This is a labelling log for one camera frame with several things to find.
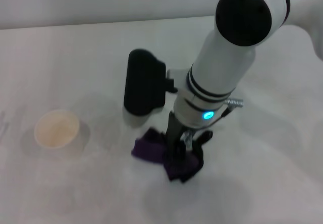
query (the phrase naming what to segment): blue led light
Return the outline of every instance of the blue led light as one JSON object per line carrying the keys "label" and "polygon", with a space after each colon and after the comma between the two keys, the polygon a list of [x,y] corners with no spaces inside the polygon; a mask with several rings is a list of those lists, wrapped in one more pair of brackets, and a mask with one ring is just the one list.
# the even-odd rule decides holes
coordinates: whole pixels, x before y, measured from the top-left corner
{"label": "blue led light", "polygon": [[213,116],[214,116],[214,112],[212,112],[212,111],[208,111],[208,112],[205,112],[205,113],[204,113],[203,118],[204,118],[205,120],[208,120],[208,119],[211,119]]}

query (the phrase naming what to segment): cloth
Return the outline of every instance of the cloth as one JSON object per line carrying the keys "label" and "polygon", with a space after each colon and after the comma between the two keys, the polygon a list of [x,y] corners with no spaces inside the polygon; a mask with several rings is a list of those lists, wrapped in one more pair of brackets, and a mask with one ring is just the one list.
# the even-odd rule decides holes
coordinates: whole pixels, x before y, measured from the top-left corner
{"label": "cloth", "polygon": [[212,137],[212,131],[204,132],[193,141],[193,150],[186,152],[184,142],[175,150],[175,157],[166,157],[166,138],[163,133],[150,128],[142,138],[135,142],[132,155],[144,161],[163,164],[170,181],[179,179],[182,183],[191,179],[203,167],[202,145]]}

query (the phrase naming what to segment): table surface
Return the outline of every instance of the table surface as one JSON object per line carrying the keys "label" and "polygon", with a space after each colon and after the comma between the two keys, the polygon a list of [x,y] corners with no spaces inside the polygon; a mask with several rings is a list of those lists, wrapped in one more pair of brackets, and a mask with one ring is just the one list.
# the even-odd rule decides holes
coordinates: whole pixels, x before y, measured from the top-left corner
{"label": "table surface", "polygon": [[[134,159],[136,137],[167,128],[175,96],[143,125],[123,110],[128,54],[145,48],[168,68],[194,62],[213,17],[0,31],[0,223],[323,223],[323,63],[309,36],[282,27],[257,48],[213,127],[190,182]],[[86,146],[47,158],[33,128],[73,111]]]}

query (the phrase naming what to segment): black joint cap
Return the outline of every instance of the black joint cap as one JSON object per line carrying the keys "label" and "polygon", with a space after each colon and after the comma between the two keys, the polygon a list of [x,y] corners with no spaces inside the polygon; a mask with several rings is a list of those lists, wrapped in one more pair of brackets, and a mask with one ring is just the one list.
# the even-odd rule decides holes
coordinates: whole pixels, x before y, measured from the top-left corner
{"label": "black joint cap", "polygon": [[176,91],[174,81],[166,79],[166,65],[146,50],[133,50],[128,59],[126,110],[136,116],[148,115],[165,105],[166,91]]}
{"label": "black joint cap", "polygon": [[252,46],[267,37],[272,27],[272,16],[264,0],[220,0],[216,24],[229,42]]}

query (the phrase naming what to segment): purple cloth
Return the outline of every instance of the purple cloth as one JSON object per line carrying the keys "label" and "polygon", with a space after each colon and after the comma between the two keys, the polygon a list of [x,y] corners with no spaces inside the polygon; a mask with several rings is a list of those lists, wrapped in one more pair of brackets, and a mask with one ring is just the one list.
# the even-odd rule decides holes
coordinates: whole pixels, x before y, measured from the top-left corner
{"label": "purple cloth", "polygon": [[187,152],[181,161],[167,161],[166,150],[164,134],[150,128],[142,138],[136,140],[131,154],[144,161],[164,164],[171,181],[181,179],[184,182],[200,170],[200,161],[193,152]]}
{"label": "purple cloth", "polygon": [[140,158],[142,160],[160,163],[162,164],[163,155],[166,151],[166,146],[159,143],[152,143],[144,139],[137,139],[135,142],[135,147],[133,148],[131,154],[134,157]]}
{"label": "purple cloth", "polygon": [[162,164],[166,145],[163,136],[153,128],[137,139],[131,154],[142,160]]}

